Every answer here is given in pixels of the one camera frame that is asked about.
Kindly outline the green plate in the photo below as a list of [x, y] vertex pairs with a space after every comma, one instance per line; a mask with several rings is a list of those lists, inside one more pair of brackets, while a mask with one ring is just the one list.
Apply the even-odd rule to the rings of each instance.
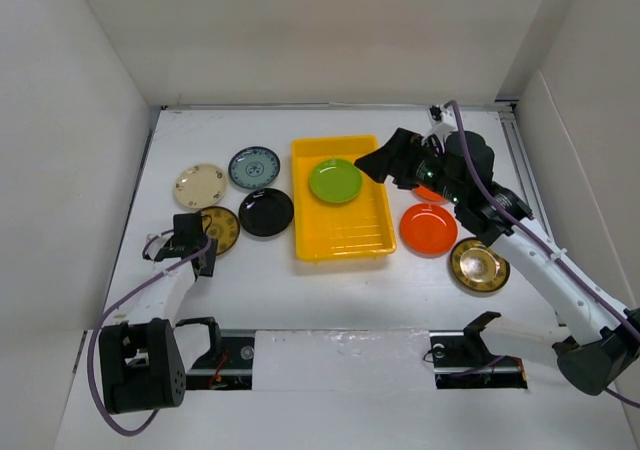
[[361, 172], [345, 159], [329, 159], [318, 163], [309, 176], [313, 194], [330, 204], [347, 203], [356, 198], [362, 188]]

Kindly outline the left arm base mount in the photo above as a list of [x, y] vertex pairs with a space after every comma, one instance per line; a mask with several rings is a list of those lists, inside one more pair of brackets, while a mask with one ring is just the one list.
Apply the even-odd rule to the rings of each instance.
[[222, 330], [213, 317], [183, 319], [174, 337], [189, 391], [251, 390], [255, 357], [253, 330]]

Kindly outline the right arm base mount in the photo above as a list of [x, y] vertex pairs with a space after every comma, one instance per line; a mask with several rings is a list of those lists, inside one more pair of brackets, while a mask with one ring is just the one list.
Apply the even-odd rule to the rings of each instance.
[[422, 360], [432, 366], [438, 390], [528, 388], [522, 360], [492, 354], [481, 339], [499, 316], [485, 312], [462, 330], [429, 332], [430, 348]]

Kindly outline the black plate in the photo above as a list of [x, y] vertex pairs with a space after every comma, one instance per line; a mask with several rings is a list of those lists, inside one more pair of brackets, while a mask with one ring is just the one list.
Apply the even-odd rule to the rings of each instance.
[[281, 190], [259, 189], [241, 202], [238, 218], [242, 228], [249, 234], [269, 238], [289, 227], [294, 219], [294, 205]]

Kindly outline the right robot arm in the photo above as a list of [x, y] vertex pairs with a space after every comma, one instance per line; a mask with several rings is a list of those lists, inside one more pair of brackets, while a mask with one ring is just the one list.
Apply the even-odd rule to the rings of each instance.
[[639, 312], [597, 285], [555, 245], [531, 209], [493, 179], [495, 153], [470, 131], [446, 137], [399, 128], [356, 168], [378, 184], [424, 186], [454, 206], [459, 224], [505, 259], [544, 298], [564, 325], [528, 330], [499, 312], [485, 312], [463, 330], [465, 379], [503, 358], [557, 368], [581, 392], [608, 391], [639, 357]]

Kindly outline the orange plate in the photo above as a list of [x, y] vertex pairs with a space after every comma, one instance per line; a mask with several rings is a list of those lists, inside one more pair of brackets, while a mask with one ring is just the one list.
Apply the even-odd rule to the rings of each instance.
[[451, 250], [458, 239], [458, 226], [445, 208], [420, 203], [409, 207], [400, 220], [404, 243], [416, 253], [439, 256]]
[[412, 193], [420, 199], [430, 202], [432, 204], [447, 204], [448, 200], [432, 190], [424, 186], [418, 186], [412, 190]]

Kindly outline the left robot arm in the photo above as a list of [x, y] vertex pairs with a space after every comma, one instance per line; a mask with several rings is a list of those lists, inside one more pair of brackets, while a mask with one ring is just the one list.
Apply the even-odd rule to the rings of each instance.
[[222, 357], [222, 337], [213, 317], [179, 320], [186, 293], [213, 275], [217, 241], [197, 213], [173, 216], [173, 229], [152, 237], [143, 258], [166, 267], [106, 313], [97, 334], [102, 402], [109, 415], [157, 411], [182, 404], [187, 371]]

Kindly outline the blue patterned plate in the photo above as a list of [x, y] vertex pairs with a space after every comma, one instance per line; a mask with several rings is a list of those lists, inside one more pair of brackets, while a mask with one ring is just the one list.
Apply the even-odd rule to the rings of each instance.
[[251, 146], [231, 158], [228, 176], [240, 188], [257, 190], [270, 185], [280, 169], [280, 159], [274, 151], [263, 146]]

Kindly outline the cream floral plate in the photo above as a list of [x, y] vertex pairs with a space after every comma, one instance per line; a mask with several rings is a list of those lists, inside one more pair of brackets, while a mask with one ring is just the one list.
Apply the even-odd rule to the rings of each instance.
[[184, 169], [177, 176], [173, 196], [183, 207], [199, 210], [216, 205], [227, 187], [227, 176], [220, 167], [201, 163]]

